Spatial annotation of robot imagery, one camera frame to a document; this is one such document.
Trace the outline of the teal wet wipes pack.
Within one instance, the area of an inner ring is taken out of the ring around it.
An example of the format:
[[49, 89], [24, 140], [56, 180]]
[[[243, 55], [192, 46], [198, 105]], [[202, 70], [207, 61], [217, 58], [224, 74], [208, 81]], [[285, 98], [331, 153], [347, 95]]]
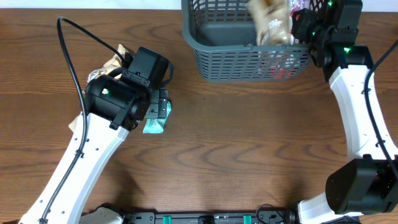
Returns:
[[143, 129], [144, 134], [162, 134], [164, 132], [164, 126], [167, 119], [172, 111], [172, 105], [170, 102], [167, 103], [166, 117], [157, 119], [147, 119]]

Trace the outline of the beige nut snack bag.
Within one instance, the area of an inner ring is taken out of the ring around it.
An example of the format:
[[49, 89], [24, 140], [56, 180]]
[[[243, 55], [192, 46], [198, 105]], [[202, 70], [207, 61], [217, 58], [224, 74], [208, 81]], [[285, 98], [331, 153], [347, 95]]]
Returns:
[[257, 45], [291, 44], [290, 6], [286, 0], [249, 0]]

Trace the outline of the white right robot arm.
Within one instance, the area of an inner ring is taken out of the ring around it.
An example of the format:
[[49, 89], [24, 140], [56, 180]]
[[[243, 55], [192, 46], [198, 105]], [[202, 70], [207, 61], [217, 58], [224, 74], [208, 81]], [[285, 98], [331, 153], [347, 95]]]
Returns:
[[397, 147], [376, 96], [377, 63], [367, 46], [355, 42], [360, 14], [328, 4], [293, 13], [292, 35], [310, 46], [338, 102], [348, 161], [327, 178], [323, 193], [286, 212], [286, 223], [356, 223], [397, 205]]

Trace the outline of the grey plastic basket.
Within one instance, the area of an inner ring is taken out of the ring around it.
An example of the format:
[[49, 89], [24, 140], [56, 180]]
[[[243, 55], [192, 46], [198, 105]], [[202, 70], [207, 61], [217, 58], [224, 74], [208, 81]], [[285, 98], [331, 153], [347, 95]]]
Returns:
[[[208, 82], [282, 81], [296, 77], [312, 60], [308, 46], [256, 44], [251, 15], [241, 0], [182, 0], [182, 34], [193, 49], [199, 74]], [[268, 73], [277, 57], [295, 60], [290, 78]]]

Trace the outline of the tissue pack multipack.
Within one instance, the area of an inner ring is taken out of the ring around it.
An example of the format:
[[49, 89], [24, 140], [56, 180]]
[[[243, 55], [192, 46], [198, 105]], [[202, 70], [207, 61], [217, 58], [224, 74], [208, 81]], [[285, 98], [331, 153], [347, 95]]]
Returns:
[[289, 0], [290, 5], [290, 16], [293, 15], [294, 12], [302, 10], [304, 8], [310, 8], [311, 0]]

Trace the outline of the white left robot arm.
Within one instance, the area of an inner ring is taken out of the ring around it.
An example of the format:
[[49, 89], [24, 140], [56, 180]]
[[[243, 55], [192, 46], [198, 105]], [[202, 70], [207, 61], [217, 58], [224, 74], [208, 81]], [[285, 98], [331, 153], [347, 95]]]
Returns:
[[61, 161], [20, 222], [123, 223], [126, 217], [110, 208], [100, 207], [87, 215], [83, 209], [105, 165], [129, 132], [143, 119], [165, 117], [166, 85], [162, 76], [92, 79], [86, 87], [86, 111], [77, 117]]

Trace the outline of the orange capped snack tube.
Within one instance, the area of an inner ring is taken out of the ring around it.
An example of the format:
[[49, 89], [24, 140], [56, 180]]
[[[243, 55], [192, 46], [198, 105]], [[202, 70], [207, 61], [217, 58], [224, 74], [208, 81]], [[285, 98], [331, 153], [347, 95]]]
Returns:
[[295, 60], [290, 57], [277, 57], [268, 73], [275, 79], [290, 78], [293, 75]]

